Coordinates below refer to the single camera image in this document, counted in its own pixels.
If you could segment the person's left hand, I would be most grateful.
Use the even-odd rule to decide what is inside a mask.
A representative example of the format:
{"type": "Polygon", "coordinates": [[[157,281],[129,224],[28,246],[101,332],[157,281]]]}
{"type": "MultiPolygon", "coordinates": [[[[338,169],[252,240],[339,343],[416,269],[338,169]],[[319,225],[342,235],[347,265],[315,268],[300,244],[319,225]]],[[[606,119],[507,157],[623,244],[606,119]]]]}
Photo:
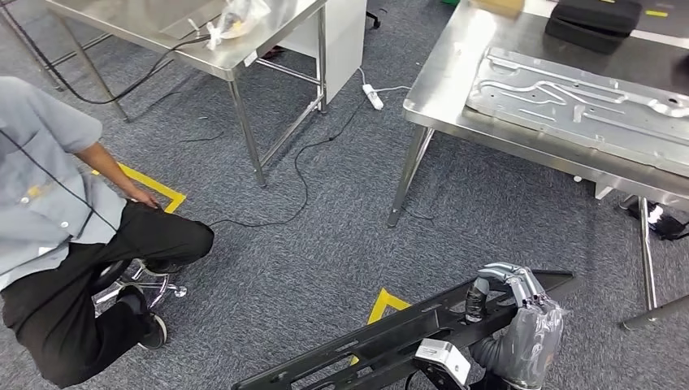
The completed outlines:
{"type": "Polygon", "coordinates": [[[157,199],[149,192],[138,188],[135,184],[124,184],[120,187],[126,197],[132,201],[140,202],[154,209],[160,209],[161,205],[157,199]]]}

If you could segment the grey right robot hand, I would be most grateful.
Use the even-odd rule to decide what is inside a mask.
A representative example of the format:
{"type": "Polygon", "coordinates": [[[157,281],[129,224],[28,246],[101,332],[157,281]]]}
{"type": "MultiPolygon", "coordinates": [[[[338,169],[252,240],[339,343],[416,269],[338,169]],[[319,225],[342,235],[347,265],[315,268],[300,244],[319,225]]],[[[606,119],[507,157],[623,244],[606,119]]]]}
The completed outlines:
{"type": "Polygon", "coordinates": [[[466,295],[466,321],[480,323],[488,315],[490,280],[512,288],[517,312],[506,333],[487,336],[469,347],[484,370],[472,389],[540,389],[561,343],[565,311],[551,299],[527,267],[507,262],[489,263],[466,295]]]}

